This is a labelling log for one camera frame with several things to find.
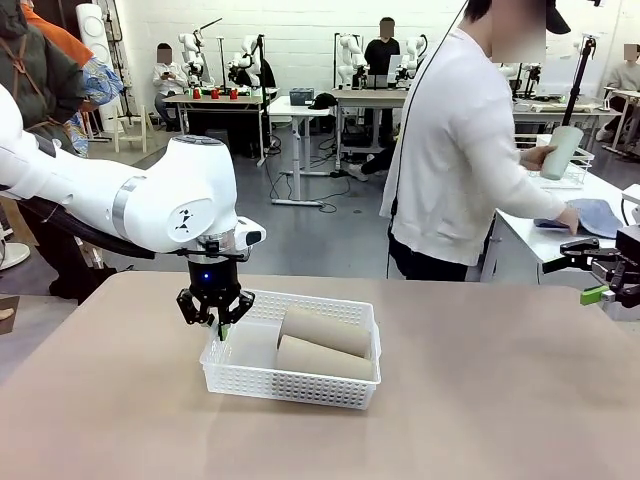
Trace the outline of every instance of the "man in white sweater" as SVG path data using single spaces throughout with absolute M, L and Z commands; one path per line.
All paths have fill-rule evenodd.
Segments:
M 180 131 L 180 121 L 177 112 L 171 118 L 164 99 L 183 93 L 188 86 L 187 75 L 180 65 L 173 61 L 173 52 L 166 43 L 158 45 L 158 63 L 153 67 L 153 86 L 157 89 L 155 106 L 158 115 L 167 124 L 167 132 Z
M 625 62 L 616 66 L 611 71 L 609 80 L 607 81 L 607 87 L 638 92 L 640 91 L 640 65 L 638 65 L 638 59 L 640 58 L 640 45 L 625 45 L 624 48 Z M 614 95 L 611 98 L 610 103 L 611 108 L 622 113 L 626 99 Z M 625 122 L 633 115 L 633 108 L 633 105 L 629 105 L 627 115 L 624 119 Z M 613 140 L 615 133 L 618 131 L 618 125 L 620 125 L 620 117 L 614 118 L 611 122 L 602 127 L 596 134 L 596 140 L 599 142 Z
M 381 211 L 393 218 L 390 253 L 407 279 L 464 281 L 496 209 L 577 231 L 578 213 L 530 181 L 525 168 L 539 170 L 550 150 L 517 150 L 511 91 L 490 60 L 535 28 L 542 34 L 545 7 L 547 28 L 568 33 L 555 0 L 470 0 L 431 65 L 423 62 Z

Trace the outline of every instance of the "patterned sleeve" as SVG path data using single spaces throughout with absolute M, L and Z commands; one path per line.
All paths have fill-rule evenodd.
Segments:
M 94 105 L 105 105 L 116 98 L 124 85 L 113 70 L 96 57 L 83 68 L 86 95 Z

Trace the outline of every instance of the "hair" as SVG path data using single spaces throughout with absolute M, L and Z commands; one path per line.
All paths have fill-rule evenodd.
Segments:
M 490 8 L 491 0 L 469 0 L 464 16 L 472 22 L 477 22 L 489 12 Z

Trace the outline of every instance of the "white round base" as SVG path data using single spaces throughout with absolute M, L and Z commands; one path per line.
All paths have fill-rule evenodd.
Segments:
M 4 261 L 0 265 L 0 270 L 6 270 L 24 262 L 31 255 L 31 250 L 21 243 L 7 243 L 4 252 Z

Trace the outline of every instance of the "dish rack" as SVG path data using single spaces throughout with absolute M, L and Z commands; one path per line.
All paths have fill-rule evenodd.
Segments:
M 212 393 L 366 410 L 381 382 L 382 350 L 373 305 L 252 291 L 256 294 L 253 307 L 229 329 L 226 341 L 218 338 L 217 326 L 210 329 L 209 340 L 200 357 L 207 389 Z M 373 380 L 276 370 L 278 335 L 290 306 L 360 325 L 371 332 L 371 357 L 368 360 L 374 364 Z
M 516 144 L 520 150 L 528 150 L 533 147 L 549 145 L 551 135 L 517 134 Z M 581 190 L 584 188 L 584 180 L 592 167 L 595 155 L 582 148 L 575 151 L 567 171 L 560 180 L 548 180 L 540 176 L 540 172 L 529 172 L 529 176 L 536 185 L 545 190 Z

